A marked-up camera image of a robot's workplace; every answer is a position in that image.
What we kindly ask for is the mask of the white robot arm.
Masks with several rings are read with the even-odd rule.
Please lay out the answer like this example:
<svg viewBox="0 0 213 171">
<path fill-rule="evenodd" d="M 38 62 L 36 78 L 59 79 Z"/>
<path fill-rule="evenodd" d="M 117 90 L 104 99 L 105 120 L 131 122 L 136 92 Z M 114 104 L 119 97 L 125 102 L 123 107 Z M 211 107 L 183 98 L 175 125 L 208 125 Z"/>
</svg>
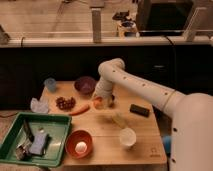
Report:
<svg viewBox="0 0 213 171">
<path fill-rule="evenodd" d="M 172 118 L 170 171 L 213 171 L 213 96 L 186 95 L 124 68 L 120 58 L 102 62 L 94 94 L 108 98 L 117 83 L 147 100 Z"/>
</svg>

